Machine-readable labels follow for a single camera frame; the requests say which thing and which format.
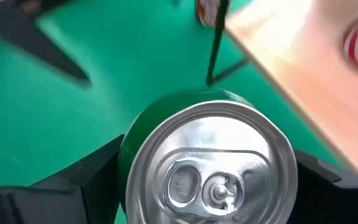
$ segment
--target can lid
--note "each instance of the can lid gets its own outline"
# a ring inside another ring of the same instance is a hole
[[[129,224],[286,223],[296,160],[264,115],[208,101],[166,119],[145,140],[126,189]]]

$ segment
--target pull tab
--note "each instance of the pull tab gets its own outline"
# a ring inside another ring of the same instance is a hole
[[[244,194],[243,179],[236,171],[196,157],[177,159],[163,181],[163,203],[175,213],[200,218],[233,217]]]

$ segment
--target table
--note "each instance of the table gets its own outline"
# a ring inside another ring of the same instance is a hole
[[[342,161],[358,172],[358,71],[341,41],[356,0],[255,0],[226,31]]]

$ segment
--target black scissors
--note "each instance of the black scissors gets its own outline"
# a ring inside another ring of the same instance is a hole
[[[34,26],[15,0],[0,0],[0,40],[25,50],[65,74],[89,81],[85,72]]]

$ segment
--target can rim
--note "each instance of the can rim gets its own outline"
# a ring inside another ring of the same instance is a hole
[[[212,100],[212,101],[205,101],[202,103],[197,103],[195,105],[189,106],[183,110],[180,110],[179,112],[171,115],[170,117],[168,117],[167,119],[165,119],[163,122],[161,122],[145,139],[145,141],[142,143],[141,147],[139,148],[139,150],[137,151],[137,154],[135,155],[135,158],[133,160],[133,163],[131,165],[131,169],[129,171],[129,175],[128,175],[128,180],[127,180],[127,184],[126,184],[126,192],[130,192],[133,188],[133,181],[135,181],[135,178],[133,178],[134,173],[138,172],[138,168],[143,168],[145,167],[143,170],[141,170],[141,172],[145,172],[148,168],[147,168],[147,161],[148,159],[152,156],[153,152],[155,149],[158,148],[158,145],[161,143],[161,139],[164,139],[164,137],[166,135],[169,135],[171,133],[172,129],[175,129],[176,126],[178,126],[178,122],[175,123],[175,126],[172,126],[170,128],[168,128],[167,133],[165,133],[164,135],[159,135],[160,140],[157,143],[153,143],[153,147],[149,148],[148,151],[145,151],[145,146],[150,144],[149,142],[151,141],[152,138],[155,138],[155,135],[158,134],[159,132],[161,132],[161,129],[166,129],[163,128],[164,126],[167,125],[167,123],[169,122],[173,122],[172,120],[181,117],[181,114],[183,114],[186,111],[193,111],[195,108],[198,108],[200,106],[203,105],[207,105],[207,104],[211,104],[211,103],[225,103],[225,104],[230,104],[232,106],[240,106],[243,107],[246,110],[249,110],[250,114],[247,114],[245,116],[249,117],[251,116],[252,122],[249,123],[249,125],[252,125],[254,128],[257,128],[259,131],[262,129],[263,131],[266,132],[266,126],[268,126],[270,129],[273,129],[274,131],[276,131],[280,137],[282,137],[282,141],[285,142],[286,146],[289,147],[290,150],[287,150],[286,152],[286,157],[287,157],[287,161],[289,162],[287,164],[288,166],[288,170],[287,170],[287,174],[288,176],[295,176],[295,181],[293,181],[294,179],[290,179],[288,185],[291,186],[291,190],[287,190],[287,194],[286,197],[282,199],[282,202],[280,202],[281,206],[276,206],[275,209],[272,211],[272,213],[274,213],[274,217],[272,216],[273,219],[270,219],[269,222],[272,223],[286,223],[291,211],[293,209],[293,206],[295,204],[295,199],[296,199],[296,193],[297,193],[297,189],[298,189],[298,182],[297,182],[297,177],[298,177],[298,171],[297,171],[297,166],[296,166],[296,160],[295,160],[295,154],[292,150],[291,144],[289,142],[289,140],[287,139],[287,137],[282,133],[281,130],[279,130],[276,125],[274,125],[265,115],[263,115],[261,112],[257,111],[255,108],[249,106],[249,105],[245,105],[243,103],[238,103],[235,101],[229,101],[229,100]],[[146,160],[143,160],[141,162],[142,166],[139,167],[139,159],[141,159],[140,157],[146,157]],[[132,194],[127,194],[125,195],[125,199],[126,199],[126,211],[127,213],[130,212],[130,203],[128,203],[131,200]],[[138,201],[136,201],[137,203],[139,203],[141,206],[139,206],[139,211],[134,212],[135,214],[142,214],[142,223],[146,223],[146,221],[144,220],[144,216],[143,214],[145,213],[144,211],[144,202],[142,201],[142,199],[139,199]],[[128,222],[131,224],[130,219],[133,219],[134,217],[127,217]]]

